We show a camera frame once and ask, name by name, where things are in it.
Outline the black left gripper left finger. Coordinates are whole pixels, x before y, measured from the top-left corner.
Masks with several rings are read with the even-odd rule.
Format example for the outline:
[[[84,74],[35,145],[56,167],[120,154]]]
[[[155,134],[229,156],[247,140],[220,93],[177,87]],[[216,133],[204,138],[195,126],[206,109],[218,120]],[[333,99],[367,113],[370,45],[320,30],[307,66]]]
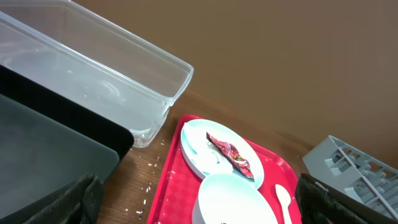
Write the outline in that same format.
[[[32,215],[27,224],[96,224],[104,199],[104,184],[95,174],[78,179],[61,196]]]

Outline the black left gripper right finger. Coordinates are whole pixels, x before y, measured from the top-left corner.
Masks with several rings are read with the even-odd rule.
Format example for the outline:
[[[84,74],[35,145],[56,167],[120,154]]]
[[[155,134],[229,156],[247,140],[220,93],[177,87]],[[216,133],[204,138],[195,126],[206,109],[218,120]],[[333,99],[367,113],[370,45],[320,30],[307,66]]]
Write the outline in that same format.
[[[309,174],[298,178],[295,198],[303,224],[397,224]]]

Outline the white plastic spoon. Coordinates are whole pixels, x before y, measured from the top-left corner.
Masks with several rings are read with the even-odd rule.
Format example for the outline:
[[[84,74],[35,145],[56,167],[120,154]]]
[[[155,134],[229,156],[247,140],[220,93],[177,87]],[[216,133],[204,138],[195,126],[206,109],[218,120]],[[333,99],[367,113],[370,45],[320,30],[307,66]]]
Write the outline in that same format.
[[[292,201],[289,192],[281,185],[275,184],[275,192],[277,195],[277,198],[279,200],[281,209],[282,209],[282,215],[284,219],[285,224],[292,224],[292,219],[290,217],[289,213],[289,205]]]

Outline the light blue bowl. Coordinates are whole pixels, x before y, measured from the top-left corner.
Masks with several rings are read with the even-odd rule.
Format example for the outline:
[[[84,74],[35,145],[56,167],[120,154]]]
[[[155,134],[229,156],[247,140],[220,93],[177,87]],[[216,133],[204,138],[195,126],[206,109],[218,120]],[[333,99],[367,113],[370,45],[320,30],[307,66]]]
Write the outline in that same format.
[[[193,224],[278,224],[260,192],[232,174],[213,174],[200,184]]]

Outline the red snack wrapper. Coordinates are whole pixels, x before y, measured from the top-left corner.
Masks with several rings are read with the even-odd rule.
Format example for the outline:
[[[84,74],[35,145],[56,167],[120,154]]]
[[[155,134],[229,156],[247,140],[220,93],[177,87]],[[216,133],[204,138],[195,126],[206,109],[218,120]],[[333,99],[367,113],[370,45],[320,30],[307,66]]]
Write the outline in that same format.
[[[254,180],[254,174],[251,171],[250,163],[247,159],[242,157],[237,148],[228,142],[220,141],[213,137],[210,133],[206,134],[207,140],[227,158],[227,160],[242,173],[245,178]]]

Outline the large light blue plate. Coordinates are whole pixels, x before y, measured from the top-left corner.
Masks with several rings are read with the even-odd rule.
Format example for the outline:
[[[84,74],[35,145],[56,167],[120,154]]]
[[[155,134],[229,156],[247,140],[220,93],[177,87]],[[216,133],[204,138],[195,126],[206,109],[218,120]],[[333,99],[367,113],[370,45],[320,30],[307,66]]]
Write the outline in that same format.
[[[207,134],[215,139],[235,146],[239,155],[247,160],[253,178],[245,177],[237,167],[207,139]],[[259,189],[264,182],[264,168],[254,149],[237,133],[222,124],[207,119],[184,121],[180,133],[183,157],[191,170],[204,179],[212,174],[232,174],[251,187]]]

